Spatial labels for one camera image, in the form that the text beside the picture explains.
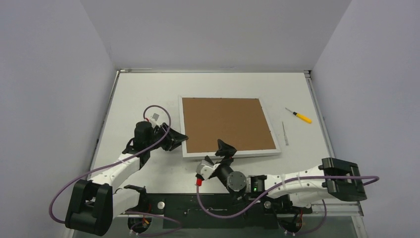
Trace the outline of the white picture frame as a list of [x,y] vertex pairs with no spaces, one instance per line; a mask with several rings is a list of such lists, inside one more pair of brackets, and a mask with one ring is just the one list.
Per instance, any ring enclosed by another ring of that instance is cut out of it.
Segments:
[[179,97],[184,159],[216,158],[217,140],[235,147],[237,158],[280,155],[266,108],[259,98]]

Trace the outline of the clear handle screwdriver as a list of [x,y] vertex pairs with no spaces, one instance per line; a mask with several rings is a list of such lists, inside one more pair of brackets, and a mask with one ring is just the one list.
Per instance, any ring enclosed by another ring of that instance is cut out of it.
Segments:
[[289,140],[288,140],[288,137],[287,137],[287,133],[286,133],[286,129],[285,129],[285,124],[284,124],[283,121],[282,121],[282,129],[283,129],[283,136],[284,136],[285,145],[286,146],[289,146]]

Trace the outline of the yellow handle screwdriver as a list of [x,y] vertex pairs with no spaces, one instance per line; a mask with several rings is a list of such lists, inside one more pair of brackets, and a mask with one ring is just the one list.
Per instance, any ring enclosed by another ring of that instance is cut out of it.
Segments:
[[312,123],[312,120],[309,117],[307,117],[307,116],[305,116],[303,114],[300,114],[300,113],[298,113],[296,111],[293,111],[293,110],[291,110],[289,108],[285,108],[285,110],[287,110],[288,112],[292,113],[295,117],[299,118],[300,120],[302,120],[302,121],[304,121],[304,122],[306,122],[308,124],[311,124]]

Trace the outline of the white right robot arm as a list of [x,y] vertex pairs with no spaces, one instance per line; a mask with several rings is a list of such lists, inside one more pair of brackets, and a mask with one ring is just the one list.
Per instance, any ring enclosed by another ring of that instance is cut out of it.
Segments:
[[231,167],[237,150],[217,140],[215,155],[221,157],[212,174],[236,200],[275,200],[287,213],[308,207],[315,201],[336,198],[345,202],[367,199],[357,164],[336,158],[323,158],[313,168],[281,175],[246,176]]

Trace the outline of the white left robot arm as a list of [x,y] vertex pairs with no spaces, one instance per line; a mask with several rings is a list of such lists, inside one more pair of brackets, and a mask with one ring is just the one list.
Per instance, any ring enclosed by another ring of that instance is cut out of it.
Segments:
[[147,120],[140,121],[134,129],[116,166],[73,186],[64,224],[67,228],[97,236],[109,230],[115,217],[126,211],[137,214],[153,208],[145,187],[122,184],[139,171],[148,161],[151,151],[161,148],[172,151],[186,141],[188,136],[169,127]]

